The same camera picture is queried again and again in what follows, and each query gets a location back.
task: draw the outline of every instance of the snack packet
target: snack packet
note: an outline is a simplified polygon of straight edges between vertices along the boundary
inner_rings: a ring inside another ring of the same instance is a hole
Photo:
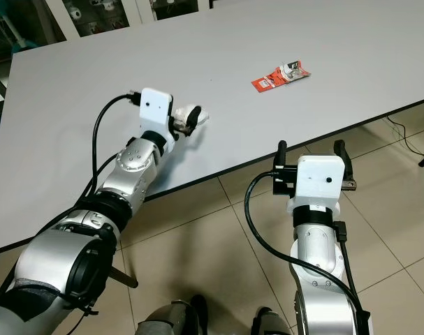
[[[264,92],[310,75],[311,73],[303,70],[300,61],[294,61],[293,63],[276,67],[275,71],[270,75],[254,80],[252,84],[258,92]]]

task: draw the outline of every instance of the robotic arm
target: robotic arm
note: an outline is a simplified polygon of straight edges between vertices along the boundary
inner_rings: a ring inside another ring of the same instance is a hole
[[[83,197],[21,253],[14,277],[0,289],[0,334],[51,334],[75,308],[86,314],[105,288],[112,257],[128,220],[175,146],[208,116],[189,105],[172,113],[173,97],[134,93],[140,135],[122,149],[103,185]]]
[[[246,220],[255,238],[266,250],[291,265],[297,284],[294,305],[300,335],[373,334],[370,313],[362,309],[351,277],[345,249],[345,223],[335,221],[340,215],[341,190],[354,191],[356,182],[344,141],[336,141],[334,151],[336,155],[305,155],[299,158],[297,165],[287,165],[286,142],[281,141],[272,171],[258,175],[244,199]],[[291,256],[273,249],[252,222],[250,195],[264,177],[273,178],[275,195],[290,197],[286,211],[293,217]],[[349,287],[341,282],[344,269]],[[266,311],[256,320],[255,334],[278,332],[280,322],[276,313]]]

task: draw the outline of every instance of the black connector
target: black connector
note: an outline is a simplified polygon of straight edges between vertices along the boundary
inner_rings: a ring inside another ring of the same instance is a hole
[[[356,325],[360,335],[369,335],[370,330],[368,327],[368,320],[370,319],[370,312],[356,311]]]
[[[336,232],[336,239],[340,242],[346,242],[346,226],[344,221],[334,221],[333,229]]]
[[[272,193],[275,195],[295,195],[295,183],[297,181],[297,165],[286,165],[286,150],[288,145],[280,141],[272,166],[273,185]]]
[[[129,100],[136,106],[140,106],[140,99],[142,98],[142,94],[139,92],[131,92],[128,94]]]

